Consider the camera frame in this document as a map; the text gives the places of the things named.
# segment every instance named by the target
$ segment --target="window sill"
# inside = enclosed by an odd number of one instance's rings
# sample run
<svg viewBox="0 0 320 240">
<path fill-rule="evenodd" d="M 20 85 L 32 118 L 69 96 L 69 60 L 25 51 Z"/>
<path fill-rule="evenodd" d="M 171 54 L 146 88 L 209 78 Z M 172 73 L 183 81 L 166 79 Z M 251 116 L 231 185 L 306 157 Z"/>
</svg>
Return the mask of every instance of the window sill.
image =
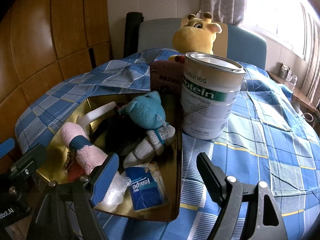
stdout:
<svg viewBox="0 0 320 240">
<path fill-rule="evenodd" d="M 298 57 L 300 57 L 301 59 L 303 59 L 303 55 L 302 54 L 298 54 L 293 50 L 293 46 L 290 45 L 289 43 L 287 43 L 286 41 L 282 40 L 279 36 L 277 36 L 276 34 L 273 34 L 265 29 L 262 29 L 261 27 L 258 26 L 250 26 L 250 25 L 242 25 L 242 28 L 254 32 L 255 34 L 261 35 L 261 36 L 265 36 L 269 39 L 272 39 L 273 41 L 277 42 L 279 45 L 286 47 L 287 49 L 289 49 L 292 53 L 294 53 L 295 55 L 297 55 Z"/>
</svg>

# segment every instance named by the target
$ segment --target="blue tissue packet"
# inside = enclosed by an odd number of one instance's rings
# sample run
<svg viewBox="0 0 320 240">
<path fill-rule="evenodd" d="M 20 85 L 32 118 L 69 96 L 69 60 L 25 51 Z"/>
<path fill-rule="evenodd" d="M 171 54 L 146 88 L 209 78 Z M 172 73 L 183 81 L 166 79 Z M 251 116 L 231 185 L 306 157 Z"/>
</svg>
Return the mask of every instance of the blue tissue packet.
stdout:
<svg viewBox="0 0 320 240">
<path fill-rule="evenodd" d="M 140 212 L 167 203 L 156 162 L 126 168 L 125 173 L 132 182 L 130 194 L 134 211 Z"/>
</svg>

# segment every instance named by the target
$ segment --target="can rim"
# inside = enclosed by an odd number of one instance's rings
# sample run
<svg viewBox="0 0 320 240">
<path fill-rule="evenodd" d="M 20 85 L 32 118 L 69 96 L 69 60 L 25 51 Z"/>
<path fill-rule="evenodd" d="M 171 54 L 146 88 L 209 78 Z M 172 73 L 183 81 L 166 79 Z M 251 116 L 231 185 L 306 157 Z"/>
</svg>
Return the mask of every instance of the can rim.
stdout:
<svg viewBox="0 0 320 240">
<path fill-rule="evenodd" d="M 218 58 L 218 59 L 224 60 L 226 62 L 229 62 L 229 63 L 239 67 L 239 69 L 231 69 L 231 68 L 228 68 L 228 67 L 225 67 L 225 66 L 220 66 L 220 65 L 217 65 L 217 64 L 205 62 L 205 61 L 202 61 L 202 60 L 199 60 L 197 58 L 192 57 L 193 54 L 197 54 L 198 56 L 207 56 L 207 57 Z M 245 74 L 247 72 L 247 70 L 243 66 L 241 66 L 239 63 L 237 63 L 237 62 L 235 62 L 235 61 L 233 61 L 231 59 L 225 58 L 225 57 L 221 57 L 221 56 L 217 56 L 217 55 L 213 55 L 213 54 L 208 54 L 208 53 L 199 53 L 199 52 L 187 52 L 185 54 L 185 56 L 188 59 L 191 59 L 191 60 L 194 60 L 194 61 L 200 63 L 201 65 L 204 65 L 204 66 L 207 66 L 207 67 L 215 67 L 215 68 L 218 68 L 218 69 L 220 69 L 222 71 L 225 71 L 225 72 L 234 73 L 234 74 Z"/>
</svg>

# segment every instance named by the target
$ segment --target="black cylinder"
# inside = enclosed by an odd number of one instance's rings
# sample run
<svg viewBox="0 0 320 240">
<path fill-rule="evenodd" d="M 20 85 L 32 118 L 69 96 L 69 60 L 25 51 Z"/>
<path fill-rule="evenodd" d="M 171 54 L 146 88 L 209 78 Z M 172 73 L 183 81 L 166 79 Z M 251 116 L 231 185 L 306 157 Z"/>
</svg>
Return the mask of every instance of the black cylinder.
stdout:
<svg viewBox="0 0 320 240">
<path fill-rule="evenodd" d="M 140 12 L 128 12 L 125 19 L 123 57 L 138 51 L 139 26 L 143 22 Z"/>
</svg>

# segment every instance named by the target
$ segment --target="blue plaid bedsheet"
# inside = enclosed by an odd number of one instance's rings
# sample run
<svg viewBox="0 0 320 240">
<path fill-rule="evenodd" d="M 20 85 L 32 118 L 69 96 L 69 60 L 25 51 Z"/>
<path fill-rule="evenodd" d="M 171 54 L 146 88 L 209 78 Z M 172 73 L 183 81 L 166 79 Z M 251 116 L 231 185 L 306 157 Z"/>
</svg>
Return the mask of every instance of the blue plaid bedsheet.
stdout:
<svg viewBox="0 0 320 240">
<path fill-rule="evenodd" d="M 176 51 L 151 49 L 123 60 L 112 60 L 89 73 L 70 78 L 41 96 L 16 123 L 23 150 L 47 146 L 73 110 L 89 96 L 133 93 L 150 89 L 148 64 Z M 241 182 L 264 180 L 282 213 L 290 240 L 300 239 L 320 211 L 319 139 L 290 104 L 292 92 L 275 84 L 257 67 L 247 69 L 247 91 L 241 91 L 223 133 L 204 141 L 183 134 L 180 214 L 172 222 L 139 221 L 97 212 L 110 240 L 206 239 L 220 208 L 213 203 L 196 168 L 196 156 L 206 152 L 215 165 Z M 246 203 L 241 206 L 233 239 L 239 239 Z M 81 231 L 70 203 L 73 229 Z"/>
</svg>

